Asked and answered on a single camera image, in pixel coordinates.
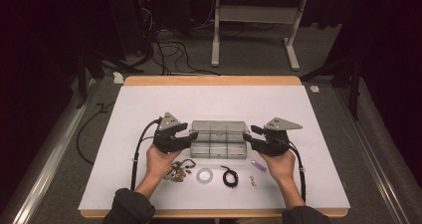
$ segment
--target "white ring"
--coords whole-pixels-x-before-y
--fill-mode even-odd
[[[202,172],[208,172],[208,174],[210,175],[208,177],[208,179],[201,179],[200,175]],[[201,168],[197,173],[196,173],[196,180],[198,180],[200,183],[209,183],[212,180],[213,174],[211,169],[209,168]]]

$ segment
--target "white tabletop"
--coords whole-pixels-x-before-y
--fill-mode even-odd
[[[306,169],[307,205],[316,209],[345,210],[350,207],[341,182],[326,147],[316,116],[303,86],[123,86],[109,120],[96,163],[79,209],[85,216],[106,213],[111,208],[114,192],[129,188],[133,154],[144,128],[154,119],[170,112],[181,122],[188,122],[186,130],[177,136],[188,135],[193,120],[240,120],[250,125],[264,126],[272,118],[280,117],[303,126],[288,130],[288,136],[298,148]],[[145,136],[153,136],[156,126]],[[145,151],[152,139],[140,149],[137,181],[145,173]],[[185,149],[176,160],[189,158]],[[201,210],[276,210],[286,205],[270,173],[262,172],[251,160],[265,161],[248,143],[248,157],[242,160],[195,158],[196,167],[181,183],[163,180],[150,201],[158,214]],[[239,175],[239,185],[229,188],[222,176],[226,165]],[[214,178],[199,183],[195,175],[202,167],[210,168]],[[295,180],[300,188],[298,169]],[[251,185],[254,176],[257,186]]]

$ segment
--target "dark jacket sleeve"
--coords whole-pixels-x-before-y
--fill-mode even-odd
[[[103,224],[143,224],[148,223],[155,214],[155,207],[142,194],[119,189],[112,201],[111,211]]]
[[[329,224],[329,218],[308,206],[283,212],[283,224]]]

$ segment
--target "purple object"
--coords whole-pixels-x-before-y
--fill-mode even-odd
[[[263,166],[261,163],[255,161],[255,160],[252,160],[251,163],[252,163],[252,165],[256,166],[261,171],[263,171],[263,172],[267,171],[267,167]]]

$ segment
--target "hand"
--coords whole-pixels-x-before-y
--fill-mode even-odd
[[[162,178],[170,171],[171,164],[180,152],[182,151],[163,153],[152,144],[146,151],[145,176],[134,191],[149,199]]]
[[[280,156],[269,156],[263,153],[260,155],[267,162],[270,174],[277,182],[293,179],[296,158],[290,150]]]

